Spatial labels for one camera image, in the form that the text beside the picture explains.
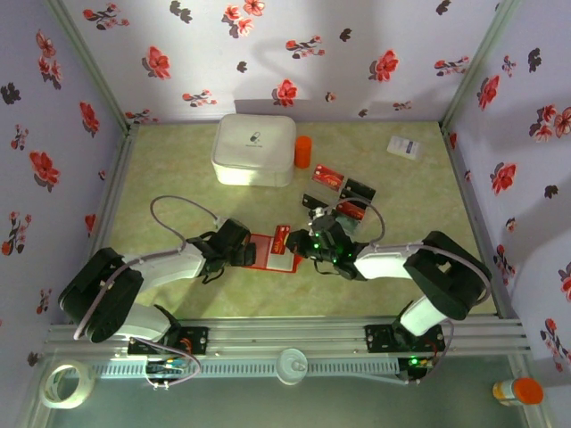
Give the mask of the small white box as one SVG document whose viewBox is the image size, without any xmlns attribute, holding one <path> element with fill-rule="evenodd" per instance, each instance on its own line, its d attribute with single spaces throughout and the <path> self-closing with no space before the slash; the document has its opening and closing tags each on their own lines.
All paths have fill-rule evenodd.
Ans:
<svg viewBox="0 0 571 428">
<path fill-rule="evenodd" d="M 421 154 L 421 144 L 408 138 L 392 136 L 387 145 L 387 151 L 390 154 L 417 161 Z"/>
</svg>

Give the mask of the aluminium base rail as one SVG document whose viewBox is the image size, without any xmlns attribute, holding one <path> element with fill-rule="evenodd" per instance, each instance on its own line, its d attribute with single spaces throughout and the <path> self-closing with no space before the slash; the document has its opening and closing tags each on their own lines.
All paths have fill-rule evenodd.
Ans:
<svg viewBox="0 0 571 428">
<path fill-rule="evenodd" d="M 384 325 L 390 317 L 243 317 L 183 320 L 184 327 L 208 329 L 203 359 L 274 358 L 285 349 L 298 349 L 308 358 L 372 358 L 368 345 L 374 341 L 368 325 Z M 46 355 L 126 359 L 129 339 L 113 336 L 93 344 L 74 341 L 72 325 L 49 329 Z M 451 340 L 447 355 L 529 355 L 531 347 L 521 322 L 495 316 L 475 315 L 452 325 L 443 324 L 442 337 Z"/>
</svg>

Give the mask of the red and black card packs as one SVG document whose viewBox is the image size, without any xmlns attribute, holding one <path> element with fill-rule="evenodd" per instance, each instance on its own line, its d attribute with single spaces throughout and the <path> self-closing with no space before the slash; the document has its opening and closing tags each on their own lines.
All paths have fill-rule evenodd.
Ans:
<svg viewBox="0 0 571 428">
<path fill-rule="evenodd" d="M 349 201 L 349 200 L 342 200 L 340 197 L 340 193 L 345 188 L 345 184 L 348 178 L 351 177 L 344 176 L 344 182 L 342 188 L 338 192 L 335 192 L 323 185 L 314 182 L 310 176 L 310 181 L 307 184 L 305 191 L 303 192 L 302 195 L 307 193 L 313 197 L 320 199 L 323 202 L 326 202 L 328 206 L 332 205 L 333 206 L 332 214 L 334 215 L 335 219 L 342 225 L 344 232 L 348 235 L 353 235 L 359 229 L 360 224 L 362 223 L 363 220 L 361 222 L 357 222 L 351 218 L 347 218 L 345 215 L 338 213 L 335 210 L 335 206 L 338 202 Z"/>
</svg>

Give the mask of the red card holder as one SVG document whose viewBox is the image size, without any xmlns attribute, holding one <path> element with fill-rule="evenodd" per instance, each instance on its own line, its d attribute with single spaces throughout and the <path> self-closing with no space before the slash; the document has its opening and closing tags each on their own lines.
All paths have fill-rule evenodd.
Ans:
<svg viewBox="0 0 571 428">
<path fill-rule="evenodd" d="M 252 234 L 255 244 L 255 261 L 249 269 L 295 273 L 294 255 L 285 247 L 284 241 L 275 236 Z"/>
</svg>

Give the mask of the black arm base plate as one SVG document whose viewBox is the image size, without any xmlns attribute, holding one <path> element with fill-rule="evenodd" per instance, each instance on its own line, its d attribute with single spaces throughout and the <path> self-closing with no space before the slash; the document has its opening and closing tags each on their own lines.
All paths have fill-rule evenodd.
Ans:
<svg viewBox="0 0 571 428">
<path fill-rule="evenodd" d="M 445 349 L 443 329 L 439 325 L 420 336 L 396 323 L 365 325 L 364 334 L 369 353 L 438 353 Z"/>
<path fill-rule="evenodd" d="M 166 333 L 164 337 L 157 341 L 162 346 L 168 346 L 198 356 L 206 353 L 208 342 L 209 328 L 205 326 L 183 326 Z M 150 346 L 138 339 L 132 339 L 128 344 L 128 354 L 130 356 L 151 356 L 166 353 L 166 350 Z"/>
</svg>

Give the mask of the orange-capped pill bottle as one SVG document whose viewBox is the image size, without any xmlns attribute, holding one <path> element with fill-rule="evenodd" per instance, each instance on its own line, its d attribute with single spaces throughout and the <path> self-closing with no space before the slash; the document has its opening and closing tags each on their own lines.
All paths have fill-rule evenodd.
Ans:
<svg viewBox="0 0 571 428">
<path fill-rule="evenodd" d="M 507 407 L 539 405 L 544 400 L 542 386 L 529 377 L 496 382 L 492 387 L 492 395 Z"/>
</svg>

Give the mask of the small electronics board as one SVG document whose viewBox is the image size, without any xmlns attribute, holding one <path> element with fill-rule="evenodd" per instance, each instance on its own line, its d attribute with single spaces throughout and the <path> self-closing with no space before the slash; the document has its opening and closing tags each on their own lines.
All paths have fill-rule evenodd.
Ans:
<svg viewBox="0 0 571 428">
<path fill-rule="evenodd" d="M 398 363 L 401 371 L 412 369 L 431 370 L 434 367 L 434 358 L 421 356 L 399 357 Z"/>
<path fill-rule="evenodd" d="M 147 375 L 178 375 L 184 373 L 187 368 L 188 363 L 185 360 L 179 358 L 168 358 L 147 362 L 145 373 Z"/>
</svg>

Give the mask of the clear tape roll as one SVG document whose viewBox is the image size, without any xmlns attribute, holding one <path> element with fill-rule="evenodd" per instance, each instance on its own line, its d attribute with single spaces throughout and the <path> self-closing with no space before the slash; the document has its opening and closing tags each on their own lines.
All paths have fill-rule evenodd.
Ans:
<svg viewBox="0 0 571 428">
<path fill-rule="evenodd" d="M 60 385 L 71 375 L 77 380 L 75 389 L 61 395 Z M 83 404 L 95 387 L 95 372 L 91 366 L 77 360 L 62 360 L 52 365 L 42 378 L 39 398 L 51 409 L 73 409 Z"/>
</svg>

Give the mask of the white plastic box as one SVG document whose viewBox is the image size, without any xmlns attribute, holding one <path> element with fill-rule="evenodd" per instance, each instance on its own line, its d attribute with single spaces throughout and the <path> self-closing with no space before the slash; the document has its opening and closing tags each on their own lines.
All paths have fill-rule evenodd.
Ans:
<svg viewBox="0 0 571 428">
<path fill-rule="evenodd" d="M 295 138 L 287 116 L 228 114 L 211 150 L 215 175 L 223 185 L 285 187 L 294 176 Z"/>
</svg>

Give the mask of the white round lid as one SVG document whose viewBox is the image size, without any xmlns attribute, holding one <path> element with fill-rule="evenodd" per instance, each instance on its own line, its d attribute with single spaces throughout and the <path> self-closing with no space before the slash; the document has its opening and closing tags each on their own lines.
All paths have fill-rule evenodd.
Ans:
<svg viewBox="0 0 571 428">
<path fill-rule="evenodd" d="M 277 357 L 275 368 L 277 378 L 281 383 L 294 386 L 306 377 L 308 359 L 298 349 L 286 349 Z"/>
</svg>

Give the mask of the aluminium frame post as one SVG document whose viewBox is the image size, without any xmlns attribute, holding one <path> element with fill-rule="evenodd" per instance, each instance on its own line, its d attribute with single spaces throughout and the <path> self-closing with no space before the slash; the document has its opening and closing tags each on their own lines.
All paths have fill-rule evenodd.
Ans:
<svg viewBox="0 0 571 428">
<path fill-rule="evenodd" d="M 454 116 L 463 104 L 464 98 L 468 96 L 470 87 L 476 81 L 478 73 L 483 69 L 488 57 L 500 42 L 502 34 L 511 21 L 512 16 L 523 2 L 524 0 L 500 0 L 498 2 L 490 27 L 485 32 L 473 59 L 470 61 L 465 77 L 461 80 L 458 90 L 439 121 L 440 128 L 447 128 L 451 124 Z"/>
<path fill-rule="evenodd" d="M 130 125 L 127 123 L 124 115 L 120 109 L 111 88 L 105 80 L 103 73 L 95 61 L 85 39 L 81 36 L 79 28 L 72 19 L 63 0 L 42 0 L 47 6 L 54 19 L 61 27 L 63 33 L 70 41 L 75 54 L 78 56 L 82 65 L 87 71 L 87 74 L 93 81 L 96 89 L 105 101 L 106 106 L 112 113 L 115 121 L 120 126 L 121 131 L 126 136 L 129 133 Z"/>
</svg>

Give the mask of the aluminium side rail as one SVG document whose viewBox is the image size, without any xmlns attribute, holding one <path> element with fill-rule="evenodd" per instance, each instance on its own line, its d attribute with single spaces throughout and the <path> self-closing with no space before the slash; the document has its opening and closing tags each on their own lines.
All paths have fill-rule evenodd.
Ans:
<svg viewBox="0 0 571 428">
<path fill-rule="evenodd" d="M 469 181 L 465 179 L 465 173 L 468 171 L 468 167 L 465 164 L 462 154 L 458 148 L 452 148 L 449 130 L 441 122 L 439 122 L 438 125 L 451 161 L 454 175 L 458 182 L 459 191 L 468 215 L 468 222 L 472 229 L 478 254 L 482 262 L 492 272 L 491 298 L 493 299 L 496 312 L 501 318 L 517 318 L 517 313 L 512 307 L 507 287 L 503 283 L 501 272 L 492 260 L 492 257 L 496 254 L 496 250 L 492 245 L 492 239 L 485 224 L 484 213 L 478 203 L 474 188 L 475 181 L 473 178 Z"/>
<path fill-rule="evenodd" d="M 137 129 L 131 129 L 114 154 L 98 209 L 101 218 L 95 223 L 95 236 L 89 240 L 88 257 L 58 300 L 59 308 L 75 325 L 91 305 L 95 305 L 95 309 L 87 325 L 122 325 L 142 283 L 141 276 L 133 268 L 124 267 L 130 257 L 108 246 L 136 136 Z"/>
</svg>

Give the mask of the orange cylinder bottle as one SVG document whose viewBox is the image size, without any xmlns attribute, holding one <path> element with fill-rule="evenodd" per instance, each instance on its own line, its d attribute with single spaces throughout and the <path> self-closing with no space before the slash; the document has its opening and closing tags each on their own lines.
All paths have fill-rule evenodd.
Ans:
<svg viewBox="0 0 571 428">
<path fill-rule="evenodd" d="M 307 169 L 311 164 L 312 139 L 298 136 L 294 146 L 294 165 L 298 169 Z"/>
</svg>

